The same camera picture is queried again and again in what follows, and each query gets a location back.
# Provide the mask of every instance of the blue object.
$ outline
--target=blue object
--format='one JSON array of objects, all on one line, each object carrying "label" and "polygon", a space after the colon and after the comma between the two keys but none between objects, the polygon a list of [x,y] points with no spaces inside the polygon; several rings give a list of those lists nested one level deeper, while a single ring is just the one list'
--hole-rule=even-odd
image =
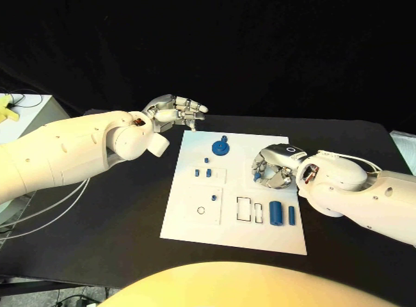
[{"label": "blue object", "polygon": [[257,179],[260,179],[261,178],[261,174],[260,173],[256,173],[256,175],[254,175],[254,181],[257,181]]},{"label": "blue object", "polygon": [[215,155],[225,155],[228,153],[228,138],[227,136],[222,136],[221,138],[221,141],[217,141],[214,144],[212,144],[212,153]]},{"label": "blue object", "polygon": [[279,201],[272,201],[269,203],[270,211],[270,225],[282,226],[283,225],[283,209],[282,203]]},{"label": "blue object", "polygon": [[289,206],[289,225],[295,225],[295,207]]}]

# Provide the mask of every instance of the black backdrop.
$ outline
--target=black backdrop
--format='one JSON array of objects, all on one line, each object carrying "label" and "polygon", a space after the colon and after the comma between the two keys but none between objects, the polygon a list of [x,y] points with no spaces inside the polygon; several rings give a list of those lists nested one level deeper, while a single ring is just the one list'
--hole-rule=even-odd
[{"label": "black backdrop", "polygon": [[0,86],[66,110],[173,93],[212,114],[363,119],[416,133],[416,7],[360,1],[22,1]]}]

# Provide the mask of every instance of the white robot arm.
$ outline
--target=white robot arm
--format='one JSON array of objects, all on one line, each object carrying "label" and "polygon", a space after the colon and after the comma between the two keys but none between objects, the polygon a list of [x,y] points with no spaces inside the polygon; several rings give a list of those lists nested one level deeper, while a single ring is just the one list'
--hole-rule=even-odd
[{"label": "white robot arm", "polygon": [[37,189],[84,181],[144,150],[159,157],[169,145],[159,132],[173,123],[195,131],[205,112],[191,99],[165,95],[143,112],[114,111],[46,124],[0,145],[0,204]]},{"label": "white robot arm", "polygon": [[[313,208],[331,217],[345,215],[363,227],[416,246],[416,176],[374,172],[338,153],[308,154],[295,146],[277,144],[260,151],[253,165],[254,180],[283,189],[296,177],[299,195]],[[276,175],[264,178],[266,168]]]}]

